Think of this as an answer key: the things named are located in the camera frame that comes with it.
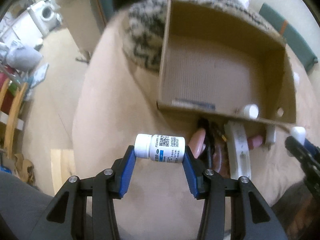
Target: blue label stripe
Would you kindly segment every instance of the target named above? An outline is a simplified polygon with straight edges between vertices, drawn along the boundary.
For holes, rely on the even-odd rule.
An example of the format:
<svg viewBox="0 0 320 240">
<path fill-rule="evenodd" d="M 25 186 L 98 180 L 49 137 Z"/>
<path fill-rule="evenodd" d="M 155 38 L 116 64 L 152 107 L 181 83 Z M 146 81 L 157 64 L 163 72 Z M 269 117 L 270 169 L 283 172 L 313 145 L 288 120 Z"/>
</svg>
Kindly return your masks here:
<svg viewBox="0 0 320 240">
<path fill-rule="evenodd" d="M 160 158 L 159 158 L 159 161 L 162 162 L 163 160 L 163 150 L 160 150 Z"/>
</svg>

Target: white pill bottle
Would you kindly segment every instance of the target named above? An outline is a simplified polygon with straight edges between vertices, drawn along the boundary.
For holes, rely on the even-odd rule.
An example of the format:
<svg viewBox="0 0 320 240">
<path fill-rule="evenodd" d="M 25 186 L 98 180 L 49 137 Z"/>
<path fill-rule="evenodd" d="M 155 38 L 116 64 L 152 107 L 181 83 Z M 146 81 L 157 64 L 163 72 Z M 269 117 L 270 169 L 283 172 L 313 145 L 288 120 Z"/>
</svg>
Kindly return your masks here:
<svg viewBox="0 0 320 240">
<path fill-rule="evenodd" d="M 136 157 L 155 162 L 182 163 L 185 150 L 183 137 L 138 134 L 134 143 Z"/>
</svg>

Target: qr code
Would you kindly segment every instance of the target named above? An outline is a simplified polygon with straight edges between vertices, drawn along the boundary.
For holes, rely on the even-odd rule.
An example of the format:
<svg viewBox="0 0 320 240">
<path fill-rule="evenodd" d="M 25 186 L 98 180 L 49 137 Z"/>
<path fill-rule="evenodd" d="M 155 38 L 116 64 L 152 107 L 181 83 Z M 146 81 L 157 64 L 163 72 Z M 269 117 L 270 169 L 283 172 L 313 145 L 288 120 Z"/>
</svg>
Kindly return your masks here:
<svg viewBox="0 0 320 240">
<path fill-rule="evenodd" d="M 159 146 L 169 146 L 169 138 L 160 137 Z"/>
</svg>

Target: metal screw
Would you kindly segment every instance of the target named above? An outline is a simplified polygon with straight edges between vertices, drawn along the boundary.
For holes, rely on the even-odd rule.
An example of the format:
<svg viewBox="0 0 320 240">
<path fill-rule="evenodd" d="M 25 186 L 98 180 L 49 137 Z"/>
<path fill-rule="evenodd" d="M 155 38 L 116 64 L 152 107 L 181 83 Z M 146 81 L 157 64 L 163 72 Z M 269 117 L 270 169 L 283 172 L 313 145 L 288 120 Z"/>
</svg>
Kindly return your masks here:
<svg viewBox="0 0 320 240">
<path fill-rule="evenodd" d="M 240 177 L 240 181 L 243 182 L 243 183 L 248 183 L 249 179 L 246 176 L 241 176 Z"/>
<path fill-rule="evenodd" d="M 214 171 L 211 170 L 211 169 L 207 169 L 204 171 L 205 174 L 209 175 L 209 176 L 212 176 L 214 174 Z"/>
<path fill-rule="evenodd" d="M 111 175 L 113 173 L 113 170 L 112 169 L 105 169 L 103 171 L 104 175 Z"/>
<path fill-rule="evenodd" d="M 74 182 L 77 181 L 77 179 L 78 179 L 77 176 L 71 176 L 71 177 L 69 178 L 69 182 L 74 183 Z"/>
</svg>

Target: bottle label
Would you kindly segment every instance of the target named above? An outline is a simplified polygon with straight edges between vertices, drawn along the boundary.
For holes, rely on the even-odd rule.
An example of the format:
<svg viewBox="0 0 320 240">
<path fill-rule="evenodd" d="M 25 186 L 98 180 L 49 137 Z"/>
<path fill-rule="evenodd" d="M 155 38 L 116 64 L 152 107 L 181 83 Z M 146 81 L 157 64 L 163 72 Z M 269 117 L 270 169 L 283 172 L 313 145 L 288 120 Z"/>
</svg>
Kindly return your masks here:
<svg viewBox="0 0 320 240">
<path fill-rule="evenodd" d="M 156 162 L 181 163 L 184 155 L 184 140 L 180 137 L 156 135 L 154 150 L 150 158 Z"/>
</svg>

